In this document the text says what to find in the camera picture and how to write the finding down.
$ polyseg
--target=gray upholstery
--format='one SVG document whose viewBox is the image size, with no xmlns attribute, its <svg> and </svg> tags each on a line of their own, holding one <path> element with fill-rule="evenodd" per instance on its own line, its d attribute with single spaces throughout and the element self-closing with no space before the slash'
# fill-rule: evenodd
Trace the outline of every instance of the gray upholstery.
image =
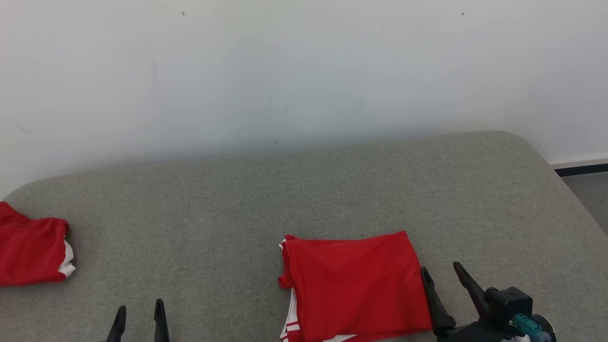
<svg viewBox="0 0 608 342">
<path fill-rule="evenodd" d="M 123 340 L 152 341 L 163 298 L 174 342 L 279 342 L 285 234 L 399 230 L 459 324 L 476 315 L 455 260 L 484 288 L 531 295 L 562 341 L 608 333 L 608 237 L 538 152 L 506 133 L 84 173 L 6 200 L 69 221 L 76 271 L 61 284 L 0 288 L 2 341 L 104 340 L 123 304 Z"/>
</svg>

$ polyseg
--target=folded clothing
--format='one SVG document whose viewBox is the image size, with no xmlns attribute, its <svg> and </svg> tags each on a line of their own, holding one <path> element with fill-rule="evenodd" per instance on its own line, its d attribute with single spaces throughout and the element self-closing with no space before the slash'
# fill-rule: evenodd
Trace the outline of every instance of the folded clothing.
<svg viewBox="0 0 608 342">
<path fill-rule="evenodd" d="M 60 218 L 30 218 L 0 202 L 0 286 L 61 282 L 75 270 L 69 225 Z"/>
<path fill-rule="evenodd" d="M 405 232 L 364 240 L 288 235 L 282 247 L 278 283 L 293 289 L 290 306 L 297 303 L 284 331 L 299 330 L 292 334 L 298 340 L 366 342 L 431 330 L 420 263 Z"/>
</svg>

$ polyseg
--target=floor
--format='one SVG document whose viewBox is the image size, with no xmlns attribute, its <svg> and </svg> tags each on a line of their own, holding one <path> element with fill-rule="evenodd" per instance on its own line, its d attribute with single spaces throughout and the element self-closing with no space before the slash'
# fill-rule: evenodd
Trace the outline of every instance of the floor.
<svg viewBox="0 0 608 342">
<path fill-rule="evenodd" d="M 562 179 L 608 234 L 608 172 L 568 176 Z"/>
</svg>

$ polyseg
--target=white trim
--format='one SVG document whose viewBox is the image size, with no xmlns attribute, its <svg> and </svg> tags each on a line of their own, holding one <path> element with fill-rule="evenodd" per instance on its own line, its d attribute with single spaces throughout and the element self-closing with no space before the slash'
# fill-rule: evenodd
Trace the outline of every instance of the white trim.
<svg viewBox="0 0 608 342">
<path fill-rule="evenodd" d="M 291 324 L 294 322 L 298 321 L 298 314 L 296 312 L 296 301 L 295 301 L 295 291 L 294 288 L 291 288 L 291 295 L 289 297 L 289 310 L 287 310 L 287 319 L 285 320 L 285 325 L 283 326 L 283 330 L 281 335 L 279 335 L 279 337 L 281 339 L 283 339 L 285 336 L 287 336 L 287 324 Z"/>
<path fill-rule="evenodd" d="M 336 337 L 330 338 L 329 340 L 323 340 L 323 342 L 342 342 L 355 336 L 357 335 L 336 335 Z"/>
<path fill-rule="evenodd" d="M 584 158 L 557 159 L 547 162 L 554 169 L 565 169 L 567 167 L 608 164 L 608 155 L 590 155 Z"/>
<path fill-rule="evenodd" d="M 65 274 L 67 278 L 72 275 L 72 272 L 74 272 L 76 268 L 70 263 L 70 261 L 72 261 L 72 259 L 74 258 L 74 251 L 72 251 L 72 246 L 70 246 L 70 244 L 65 240 L 63 240 L 63 243 L 66 244 L 66 258 L 63 259 L 63 262 L 61 263 L 61 265 L 59 265 L 59 269 L 57 271 Z"/>
<path fill-rule="evenodd" d="M 293 324 L 291 326 L 287 326 L 287 331 L 295 331 L 300 330 L 300 324 Z"/>
</svg>

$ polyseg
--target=wall mark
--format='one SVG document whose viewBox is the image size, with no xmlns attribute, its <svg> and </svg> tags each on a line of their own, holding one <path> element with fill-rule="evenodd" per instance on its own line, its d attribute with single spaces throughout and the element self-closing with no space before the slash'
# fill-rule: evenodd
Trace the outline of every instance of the wall mark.
<svg viewBox="0 0 608 342">
<path fill-rule="evenodd" d="M 30 132 L 30 131 L 26 130 L 25 128 L 21 127 L 21 126 L 20 126 L 19 124 L 17 124 L 16 122 L 15 122 L 15 127 L 19 128 L 19 129 L 20 129 L 20 130 L 21 130 L 23 133 L 25 133 L 25 134 L 29 134 L 29 135 L 32 135 L 32 134 L 33 134 L 32 132 Z"/>
<path fill-rule="evenodd" d="M 152 62 L 152 89 L 156 91 L 156 60 Z"/>
</svg>

